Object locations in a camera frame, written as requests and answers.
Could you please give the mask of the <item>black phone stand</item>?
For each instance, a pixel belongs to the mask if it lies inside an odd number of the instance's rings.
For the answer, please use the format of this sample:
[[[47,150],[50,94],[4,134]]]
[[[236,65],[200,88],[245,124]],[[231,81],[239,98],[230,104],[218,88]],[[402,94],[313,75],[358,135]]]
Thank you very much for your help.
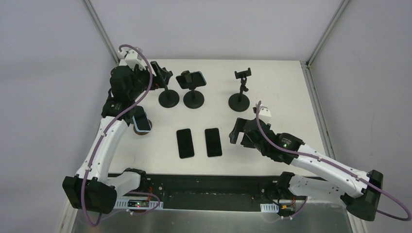
[[[246,87],[247,77],[251,76],[251,69],[248,68],[245,71],[235,71],[235,78],[240,79],[240,91],[230,96],[228,100],[229,107],[235,112],[244,112],[250,106],[249,98],[244,94],[249,89]]]
[[[204,104],[205,98],[204,95],[195,89],[190,90],[183,97],[183,102],[186,107],[190,109],[197,109]]]
[[[173,76],[173,73],[171,71],[167,71],[165,68],[162,68],[166,78],[166,84],[165,85],[159,85],[159,88],[163,88],[164,90],[160,93],[158,101],[159,104],[164,107],[164,108],[172,108],[176,106],[179,103],[179,94],[168,88],[168,84],[170,81],[170,78]]]

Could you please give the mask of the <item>blue-cased phone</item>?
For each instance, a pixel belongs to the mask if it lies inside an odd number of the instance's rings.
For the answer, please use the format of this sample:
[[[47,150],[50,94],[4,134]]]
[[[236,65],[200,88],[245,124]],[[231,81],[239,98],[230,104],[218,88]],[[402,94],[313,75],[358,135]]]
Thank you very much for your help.
[[[206,86],[206,80],[200,71],[189,72],[188,70],[176,76],[176,80],[181,89],[193,90],[197,87]]]

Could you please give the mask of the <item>black phone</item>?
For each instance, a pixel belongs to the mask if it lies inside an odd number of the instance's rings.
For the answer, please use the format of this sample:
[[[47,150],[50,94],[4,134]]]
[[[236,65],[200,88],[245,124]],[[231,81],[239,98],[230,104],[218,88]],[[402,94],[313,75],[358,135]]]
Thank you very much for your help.
[[[178,152],[180,159],[191,158],[195,156],[193,147],[192,134],[190,129],[181,129],[176,131]]]

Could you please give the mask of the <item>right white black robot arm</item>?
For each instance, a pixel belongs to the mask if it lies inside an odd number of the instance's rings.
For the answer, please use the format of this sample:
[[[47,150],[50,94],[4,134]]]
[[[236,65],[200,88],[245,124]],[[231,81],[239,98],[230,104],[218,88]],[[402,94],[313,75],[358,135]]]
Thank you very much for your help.
[[[257,149],[262,156],[307,170],[319,179],[307,178],[292,172],[282,172],[275,183],[276,194],[282,199],[306,196],[326,200],[344,207],[365,221],[375,220],[382,187],[382,173],[357,170],[316,152],[302,139],[289,133],[274,133],[262,120],[237,118],[229,134],[235,144],[243,133],[241,145]]]

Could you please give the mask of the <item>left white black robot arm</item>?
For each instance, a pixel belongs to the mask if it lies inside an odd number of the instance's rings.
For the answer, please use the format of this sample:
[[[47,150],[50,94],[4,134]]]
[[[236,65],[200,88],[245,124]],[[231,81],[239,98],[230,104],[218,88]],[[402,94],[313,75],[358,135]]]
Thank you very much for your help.
[[[130,191],[139,197],[147,193],[148,183],[142,179],[145,171],[127,168],[110,179],[109,168],[122,136],[136,120],[135,115],[140,107],[131,106],[147,90],[168,85],[173,76],[171,71],[161,68],[156,61],[150,62],[149,67],[117,66],[110,74],[111,87],[92,148],[76,174],[66,176],[62,183],[73,208],[99,214],[109,214],[117,199]]]

